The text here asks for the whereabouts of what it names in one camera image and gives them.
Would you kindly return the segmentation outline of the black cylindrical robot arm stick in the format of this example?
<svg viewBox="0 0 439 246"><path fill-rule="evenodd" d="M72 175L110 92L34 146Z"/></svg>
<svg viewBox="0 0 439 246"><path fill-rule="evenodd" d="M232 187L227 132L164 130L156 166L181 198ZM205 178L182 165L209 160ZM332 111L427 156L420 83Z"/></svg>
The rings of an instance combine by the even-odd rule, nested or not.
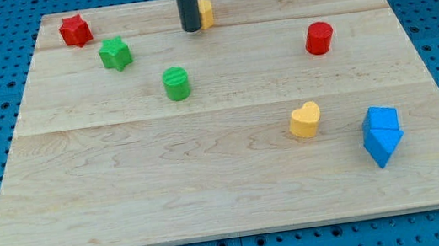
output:
<svg viewBox="0 0 439 246"><path fill-rule="evenodd" d="M191 33L201 28L201 21L197 0L176 0L179 10L181 28Z"/></svg>

